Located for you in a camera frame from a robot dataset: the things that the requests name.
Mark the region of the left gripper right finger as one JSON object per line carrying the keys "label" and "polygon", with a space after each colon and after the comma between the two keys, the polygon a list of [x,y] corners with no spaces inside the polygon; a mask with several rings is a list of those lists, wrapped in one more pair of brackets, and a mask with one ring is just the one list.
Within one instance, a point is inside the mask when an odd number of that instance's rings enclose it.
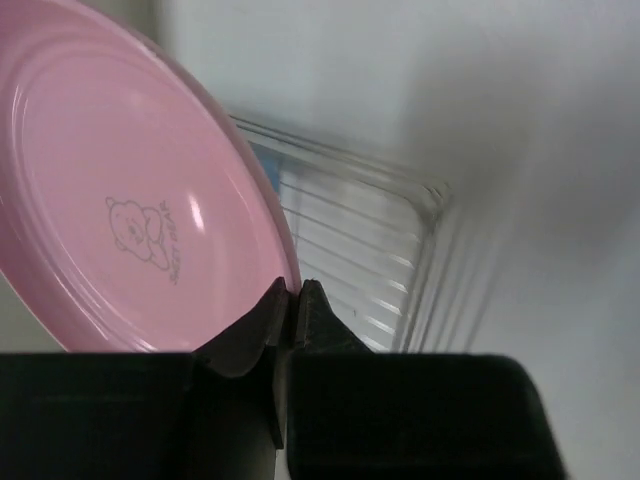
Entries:
{"label": "left gripper right finger", "polygon": [[370,351],[309,281],[289,364],[294,479],[561,479],[541,396],[512,358]]}

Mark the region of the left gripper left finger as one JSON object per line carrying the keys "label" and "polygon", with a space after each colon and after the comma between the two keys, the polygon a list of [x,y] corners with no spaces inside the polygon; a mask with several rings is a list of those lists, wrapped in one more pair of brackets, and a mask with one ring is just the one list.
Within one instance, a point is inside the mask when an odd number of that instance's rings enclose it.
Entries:
{"label": "left gripper left finger", "polygon": [[194,352],[192,477],[272,479],[284,447],[290,294],[274,280],[252,309]]}

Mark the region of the pink plate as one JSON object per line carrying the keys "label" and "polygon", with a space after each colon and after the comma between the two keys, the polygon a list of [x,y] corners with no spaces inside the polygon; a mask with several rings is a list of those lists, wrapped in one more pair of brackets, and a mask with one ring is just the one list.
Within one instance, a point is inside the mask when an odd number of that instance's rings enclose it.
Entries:
{"label": "pink plate", "polygon": [[188,351],[301,280],[277,194],[204,88],[76,1],[1,5],[1,269],[69,351]]}

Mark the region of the blue plate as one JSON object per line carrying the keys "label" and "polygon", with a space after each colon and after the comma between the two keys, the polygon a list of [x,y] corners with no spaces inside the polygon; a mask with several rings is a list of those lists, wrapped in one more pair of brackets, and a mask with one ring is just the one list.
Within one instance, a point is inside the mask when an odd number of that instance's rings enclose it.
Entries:
{"label": "blue plate", "polygon": [[280,160],[276,153],[267,147],[251,142],[251,149],[268,177],[273,190],[280,194]]}

